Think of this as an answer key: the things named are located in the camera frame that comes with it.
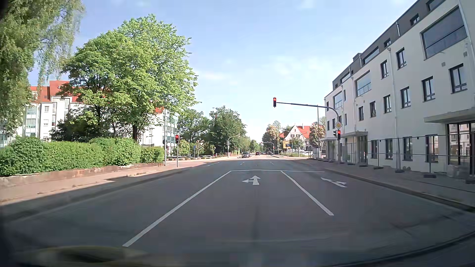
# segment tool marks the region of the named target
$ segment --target straight and left turn arrow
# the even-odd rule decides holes
[[[243,182],[252,181],[252,185],[259,185],[259,182],[257,181],[258,179],[260,179],[260,178],[254,175],[254,177],[252,177],[251,179],[246,179]]]

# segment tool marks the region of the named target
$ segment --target white lane line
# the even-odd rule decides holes
[[[194,193],[191,197],[187,198],[185,201],[183,201],[182,203],[178,204],[178,206],[176,206],[175,208],[173,208],[172,210],[170,210],[169,212],[165,213],[165,215],[161,216],[158,220],[154,221],[151,225],[149,225],[147,228],[143,229],[142,232],[138,233],[136,236],[134,236],[132,239],[130,239],[129,241],[127,241],[125,244],[122,245],[122,247],[128,247],[130,246],[131,244],[135,243],[137,240],[139,240],[139,238],[141,238],[144,234],[146,234],[148,231],[152,230],[152,228],[154,228],[155,226],[157,226],[157,224],[161,223],[164,219],[166,219],[168,216],[170,216],[172,213],[174,213],[175,211],[177,211],[179,208],[181,208],[183,205],[185,205],[188,201],[192,200],[194,197],[198,196],[201,192],[203,192],[206,188],[210,187],[212,184],[216,183],[217,181],[219,181],[221,178],[223,178],[224,176],[226,176],[228,173],[230,173],[231,171],[228,171],[227,173],[221,175],[219,178],[217,178],[216,180],[212,181],[211,183],[209,183],[207,186],[203,187],[200,191]]]
[[[232,172],[246,172],[246,171],[267,171],[267,172],[324,172],[324,171],[288,171],[288,170],[232,170]]]
[[[318,201],[316,198],[314,198],[309,192],[307,192],[307,190],[305,190],[302,186],[300,186],[300,184],[298,184],[294,179],[292,179],[292,177],[288,176],[287,173],[283,172],[283,171],[280,171],[281,173],[283,173],[285,176],[287,176],[287,178],[289,178],[292,182],[294,182],[294,184],[300,188],[300,190],[302,190],[311,200],[313,200],[320,208],[322,208],[328,215],[330,216],[333,216],[333,212],[331,212],[329,209],[327,209],[327,207],[325,207],[323,204],[320,203],[320,201]]]

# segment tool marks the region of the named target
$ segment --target white road arrow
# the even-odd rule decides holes
[[[260,179],[260,178],[254,175],[254,177],[252,177],[251,179],[246,179],[243,182],[252,181],[252,185],[259,185],[259,182],[257,181],[258,179]]]
[[[333,181],[333,180],[330,180],[330,179],[325,179],[323,177],[320,177],[322,180],[324,181],[329,181],[331,182],[332,184],[336,184],[338,185],[339,187],[347,187],[347,186],[344,186],[344,184],[346,184],[345,182],[342,182],[342,181]]]

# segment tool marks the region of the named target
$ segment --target green bush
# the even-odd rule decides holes
[[[0,150],[0,175],[43,172],[45,143],[36,137],[19,137]]]
[[[46,158],[43,172],[104,166],[104,153],[97,144],[50,142],[45,145]]]
[[[90,143],[99,145],[104,152],[105,165],[125,166],[139,163],[141,148],[132,138],[94,138]]]
[[[162,162],[165,156],[163,147],[143,147],[140,153],[141,163]]]

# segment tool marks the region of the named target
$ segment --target red roof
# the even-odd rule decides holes
[[[310,138],[310,126],[297,126],[297,128],[304,138]]]

